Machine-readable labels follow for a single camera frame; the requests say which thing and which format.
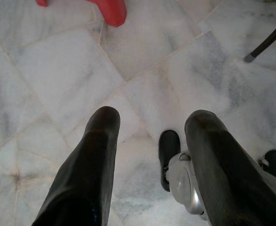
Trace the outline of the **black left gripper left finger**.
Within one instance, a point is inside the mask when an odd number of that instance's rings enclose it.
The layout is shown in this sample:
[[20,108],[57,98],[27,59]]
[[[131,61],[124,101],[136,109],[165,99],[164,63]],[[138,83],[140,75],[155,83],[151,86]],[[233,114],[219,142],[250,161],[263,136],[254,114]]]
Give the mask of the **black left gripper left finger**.
[[106,226],[120,115],[110,106],[89,119],[79,144],[59,168],[34,226]]

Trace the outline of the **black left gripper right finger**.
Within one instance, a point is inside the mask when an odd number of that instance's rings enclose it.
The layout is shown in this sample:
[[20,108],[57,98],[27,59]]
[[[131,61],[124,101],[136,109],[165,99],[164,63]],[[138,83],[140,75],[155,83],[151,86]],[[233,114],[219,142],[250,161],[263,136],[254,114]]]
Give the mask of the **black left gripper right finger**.
[[276,177],[264,171],[212,112],[197,110],[185,135],[212,226],[276,226]]

